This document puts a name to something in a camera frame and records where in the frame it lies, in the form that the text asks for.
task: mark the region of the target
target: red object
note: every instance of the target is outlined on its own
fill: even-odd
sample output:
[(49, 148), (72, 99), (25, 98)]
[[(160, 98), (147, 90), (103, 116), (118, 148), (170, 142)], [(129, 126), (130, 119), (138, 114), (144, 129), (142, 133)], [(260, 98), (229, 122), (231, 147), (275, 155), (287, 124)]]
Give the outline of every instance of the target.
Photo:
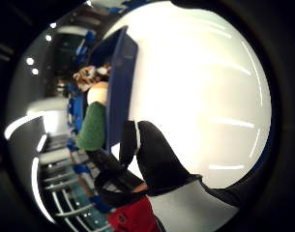
[(160, 232), (146, 196), (117, 208), (107, 219), (115, 232)]

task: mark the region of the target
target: green shirt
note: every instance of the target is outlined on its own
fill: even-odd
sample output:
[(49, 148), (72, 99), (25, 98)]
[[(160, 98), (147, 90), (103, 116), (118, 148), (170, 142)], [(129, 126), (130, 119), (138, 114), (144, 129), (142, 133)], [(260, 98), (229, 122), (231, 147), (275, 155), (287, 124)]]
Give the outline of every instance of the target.
[(96, 151), (102, 148), (105, 138), (105, 106), (93, 102), (87, 107), (86, 116), (78, 133), (76, 146), (85, 151)]

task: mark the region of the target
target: blue shelf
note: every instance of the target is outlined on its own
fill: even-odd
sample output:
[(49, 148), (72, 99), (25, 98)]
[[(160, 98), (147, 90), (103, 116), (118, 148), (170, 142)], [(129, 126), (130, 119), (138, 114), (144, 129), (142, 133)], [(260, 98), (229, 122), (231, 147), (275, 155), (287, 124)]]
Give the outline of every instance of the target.
[(133, 73), (138, 46), (127, 35), (128, 26), (122, 27), (93, 50), (90, 65), (111, 65), (105, 113), (105, 145), (103, 149), (110, 154), (111, 146), (120, 142), (123, 123), (128, 120)]

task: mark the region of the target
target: ceiling light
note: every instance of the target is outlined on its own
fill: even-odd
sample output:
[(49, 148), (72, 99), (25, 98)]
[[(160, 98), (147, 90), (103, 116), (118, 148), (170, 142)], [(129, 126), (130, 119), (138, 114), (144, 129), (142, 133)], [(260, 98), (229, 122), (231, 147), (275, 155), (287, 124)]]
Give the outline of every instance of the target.
[(33, 65), (34, 64), (34, 59), (31, 57), (28, 57), (25, 62), (27, 63), (27, 65)]
[(55, 23), (55, 22), (50, 23), (51, 28), (55, 28), (56, 26), (57, 26), (57, 23)]
[(51, 36), (50, 35), (46, 35), (45, 37), (44, 37), (48, 42), (51, 42)]
[(39, 70), (38, 69), (32, 69), (32, 74), (35, 74), (35, 75), (39, 74)]

